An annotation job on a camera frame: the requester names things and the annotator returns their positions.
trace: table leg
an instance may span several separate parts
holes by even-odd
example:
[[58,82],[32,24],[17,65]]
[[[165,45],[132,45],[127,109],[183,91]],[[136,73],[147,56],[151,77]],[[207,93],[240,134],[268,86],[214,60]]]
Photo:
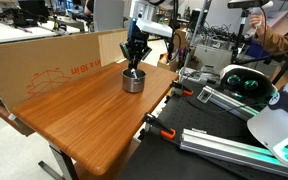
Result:
[[50,143],[50,148],[63,172],[64,178],[66,180],[78,180],[71,158],[52,143]]

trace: wooden table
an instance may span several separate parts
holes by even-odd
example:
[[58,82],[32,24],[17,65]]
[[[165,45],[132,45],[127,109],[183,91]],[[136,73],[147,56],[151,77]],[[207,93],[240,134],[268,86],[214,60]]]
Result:
[[34,97],[14,107],[24,123],[95,175],[104,174],[130,143],[178,75],[145,63],[143,92],[122,88],[127,62]]

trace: floor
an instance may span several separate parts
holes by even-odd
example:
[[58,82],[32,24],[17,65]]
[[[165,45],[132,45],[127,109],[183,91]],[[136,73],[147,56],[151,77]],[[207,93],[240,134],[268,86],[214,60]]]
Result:
[[[163,40],[148,43],[153,51],[143,63],[156,66],[159,55],[166,52]],[[163,107],[161,101],[154,115]],[[0,180],[52,180],[38,163],[43,160],[61,174],[48,142],[37,133],[25,137],[0,118]]]

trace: black clamp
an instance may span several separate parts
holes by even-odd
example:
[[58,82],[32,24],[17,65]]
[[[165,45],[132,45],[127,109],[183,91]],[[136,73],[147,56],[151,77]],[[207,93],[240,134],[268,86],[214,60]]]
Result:
[[172,128],[167,127],[161,120],[159,120],[154,115],[150,113],[145,113],[142,121],[160,129],[161,130],[160,133],[163,137],[166,137],[168,139],[175,138],[176,131]]
[[188,95],[188,96],[192,96],[193,95],[193,91],[190,90],[189,88],[187,88],[186,86],[184,86],[183,84],[177,82],[177,81],[172,81],[172,83],[170,84],[171,88],[177,88],[177,89],[181,89],[183,91],[183,94]]

